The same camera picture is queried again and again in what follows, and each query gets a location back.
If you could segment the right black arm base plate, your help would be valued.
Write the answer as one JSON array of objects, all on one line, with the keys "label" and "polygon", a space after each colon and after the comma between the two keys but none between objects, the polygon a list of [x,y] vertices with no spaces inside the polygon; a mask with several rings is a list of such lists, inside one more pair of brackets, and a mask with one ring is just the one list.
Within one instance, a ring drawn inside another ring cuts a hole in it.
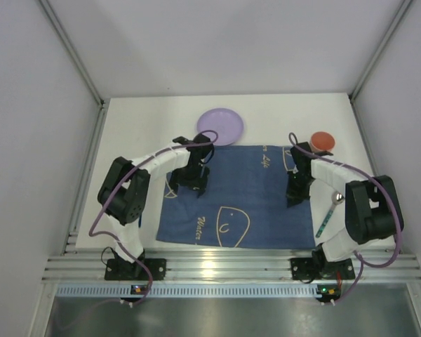
[{"label": "right black arm base plate", "polygon": [[319,271],[312,258],[291,258],[290,270],[292,280],[303,284],[310,284],[319,278]]}]

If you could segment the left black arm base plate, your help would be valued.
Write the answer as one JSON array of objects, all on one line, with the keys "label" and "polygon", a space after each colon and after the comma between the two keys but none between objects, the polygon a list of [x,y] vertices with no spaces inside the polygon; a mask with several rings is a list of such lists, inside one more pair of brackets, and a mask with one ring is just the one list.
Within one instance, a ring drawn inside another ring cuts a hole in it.
[{"label": "left black arm base plate", "polygon": [[[166,259],[146,258],[143,260],[143,263],[151,272],[154,281],[164,280],[166,276]],[[107,261],[104,278],[107,281],[148,281],[149,275],[136,262],[130,263],[118,257]]]}]

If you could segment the blue cloth placemat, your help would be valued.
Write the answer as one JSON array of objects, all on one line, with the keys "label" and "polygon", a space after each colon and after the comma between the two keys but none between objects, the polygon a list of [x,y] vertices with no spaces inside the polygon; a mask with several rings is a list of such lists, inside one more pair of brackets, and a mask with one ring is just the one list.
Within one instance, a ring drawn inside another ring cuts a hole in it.
[{"label": "blue cloth placemat", "polygon": [[312,249],[309,201],[288,207],[290,147],[217,147],[202,196],[166,179],[161,242],[244,249]]}]

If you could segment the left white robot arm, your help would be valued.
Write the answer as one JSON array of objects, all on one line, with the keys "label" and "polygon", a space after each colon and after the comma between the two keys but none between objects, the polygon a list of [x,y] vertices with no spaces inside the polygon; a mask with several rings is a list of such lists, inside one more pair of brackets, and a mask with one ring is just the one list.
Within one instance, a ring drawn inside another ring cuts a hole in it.
[{"label": "left white robot arm", "polygon": [[118,258],[141,264],[144,249],[138,222],[145,209],[150,183],[169,178],[168,187],[175,194],[180,187],[186,187],[198,197],[202,196],[210,174],[206,164],[215,153],[217,139],[215,131],[206,130],[191,140],[176,137],[163,149],[137,159],[117,157],[99,189],[101,210],[88,236],[111,237]]}]

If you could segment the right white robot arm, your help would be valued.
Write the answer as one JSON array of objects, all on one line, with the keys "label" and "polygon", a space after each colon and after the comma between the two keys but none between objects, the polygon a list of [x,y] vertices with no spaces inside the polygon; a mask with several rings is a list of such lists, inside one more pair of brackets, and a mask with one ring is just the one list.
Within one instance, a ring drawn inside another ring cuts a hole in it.
[{"label": "right white robot arm", "polygon": [[[372,177],[355,166],[331,159],[330,152],[312,152],[309,143],[299,143],[294,133],[289,141],[295,168],[288,172],[287,207],[310,200],[310,188],[316,180],[344,198],[343,228],[312,251],[315,262],[321,266],[339,263],[354,254],[368,267],[379,269],[393,264],[401,250],[404,227],[394,181],[386,175]],[[363,259],[362,247],[389,237],[394,238],[395,247],[387,262],[375,264]]]}]

